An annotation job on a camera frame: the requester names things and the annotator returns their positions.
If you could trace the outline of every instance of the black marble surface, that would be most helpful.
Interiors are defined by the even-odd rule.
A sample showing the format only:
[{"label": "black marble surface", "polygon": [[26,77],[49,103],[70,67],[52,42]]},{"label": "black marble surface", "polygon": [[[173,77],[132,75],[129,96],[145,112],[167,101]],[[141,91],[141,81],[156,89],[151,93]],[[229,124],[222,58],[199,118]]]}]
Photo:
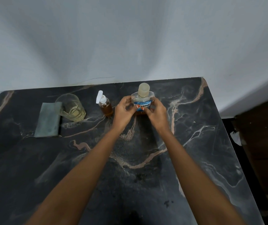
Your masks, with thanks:
[{"label": "black marble surface", "polygon": [[[54,186],[108,131],[95,98],[116,106],[141,82],[5,91],[0,94],[0,224],[23,224]],[[202,78],[147,82],[166,106],[171,129],[250,225],[263,224]],[[61,137],[34,138],[42,102],[73,93],[87,114],[63,118]],[[133,117],[114,146],[80,224],[197,224],[168,152],[147,116]]]}]

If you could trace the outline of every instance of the bottle label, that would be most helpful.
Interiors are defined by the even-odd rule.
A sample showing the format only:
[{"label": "bottle label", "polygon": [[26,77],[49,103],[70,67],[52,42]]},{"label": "bottle label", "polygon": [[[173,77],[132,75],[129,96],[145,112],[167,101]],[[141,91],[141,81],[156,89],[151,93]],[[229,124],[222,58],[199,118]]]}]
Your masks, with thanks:
[{"label": "bottle label", "polygon": [[145,102],[134,102],[134,105],[140,105],[140,107],[137,109],[137,111],[142,112],[143,110],[141,108],[142,107],[150,108],[151,102],[152,102],[151,100],[145,101]]}]

